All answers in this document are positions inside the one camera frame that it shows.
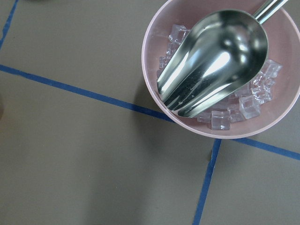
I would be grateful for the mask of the pink bowl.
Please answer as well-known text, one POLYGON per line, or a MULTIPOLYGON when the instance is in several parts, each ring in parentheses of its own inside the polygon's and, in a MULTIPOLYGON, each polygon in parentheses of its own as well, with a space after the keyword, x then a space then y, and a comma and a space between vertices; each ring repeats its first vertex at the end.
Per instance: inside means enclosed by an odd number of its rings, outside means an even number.
POLYGON ((244 138, 259 134, 282 120, 300 98, 300 30, 291 16, 280 9, 265 24, 270 42, 269 57, 282 68, 271 87, 272 99, 260 106, 260 115, 231 123, 199 122, 170 112, 162 103, 157 89, 159 57, 165 54, 168 35, 174 24, 192 27, 197 21, 223 8, 254 12, 260 0, 169 0, 153 16, 142 45, 142 71, 149 93, 167 118, 179 126, 207 137, 220 139, 244 138))

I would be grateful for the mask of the metal ice scoop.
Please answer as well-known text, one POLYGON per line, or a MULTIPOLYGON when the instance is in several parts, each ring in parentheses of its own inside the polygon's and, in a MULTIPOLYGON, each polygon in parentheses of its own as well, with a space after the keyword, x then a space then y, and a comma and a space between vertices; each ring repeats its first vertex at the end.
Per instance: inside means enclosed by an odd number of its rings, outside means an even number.
POLYGON ((268 0, 253 15, 223 9, 200 20, 157 80, 164 105, 192 118, 252 80, 269 54, 263 24, 284 4, 268 0))

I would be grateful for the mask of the clear ice cubes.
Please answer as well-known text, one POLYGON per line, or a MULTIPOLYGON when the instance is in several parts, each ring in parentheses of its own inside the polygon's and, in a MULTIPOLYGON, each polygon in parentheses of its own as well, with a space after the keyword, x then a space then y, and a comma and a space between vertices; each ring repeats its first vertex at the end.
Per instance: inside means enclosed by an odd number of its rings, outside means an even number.
POLYGON ((271 95, 265 87, 252 88, 252 80, 192 118, 196 118, 199 122, 203 123, 211 121, 213 123, 212 128, 216 129, 216 124, 221 121, 234 123, 258 116, 261 112, 261 104, 264 101, 270 100, 271 95))

